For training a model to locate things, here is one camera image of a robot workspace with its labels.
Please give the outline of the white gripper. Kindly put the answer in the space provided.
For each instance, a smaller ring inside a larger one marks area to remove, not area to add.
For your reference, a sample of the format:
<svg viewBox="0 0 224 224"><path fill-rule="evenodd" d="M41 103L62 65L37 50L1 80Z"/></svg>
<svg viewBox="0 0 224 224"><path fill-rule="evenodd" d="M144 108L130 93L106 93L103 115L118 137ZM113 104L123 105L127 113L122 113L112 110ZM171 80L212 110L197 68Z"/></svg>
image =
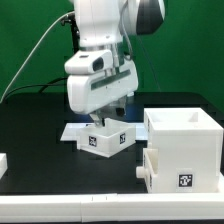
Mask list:
<svg viewBox="0 0 224 224"><path fill-rule="evenodd" d="M90 114L113 101L134 92L138 88L138 77L133 61L126 61L116 75L105 76L104 72L93 75L70 75L67 93L70 108L77 114ZM126 103L118 101L116 115L126 114ZM104 127L105 119L97 114L90 115L96 127Z"/></svg>

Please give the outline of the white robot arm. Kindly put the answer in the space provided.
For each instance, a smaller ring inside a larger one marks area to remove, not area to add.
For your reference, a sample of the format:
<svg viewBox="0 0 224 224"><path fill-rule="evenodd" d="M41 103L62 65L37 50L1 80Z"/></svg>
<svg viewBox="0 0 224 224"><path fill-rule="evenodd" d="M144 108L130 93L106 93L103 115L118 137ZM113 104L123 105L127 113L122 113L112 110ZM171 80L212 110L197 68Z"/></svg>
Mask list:
<svg viewBox="0 0 224 224"><path fill-rule="evenodd" d="M71 109L103 125L102 109L123 107L138 88L133 56L122 52L131 35L154 33L164 22L163 0L74 0L79 50L66 63Z"/></svg>

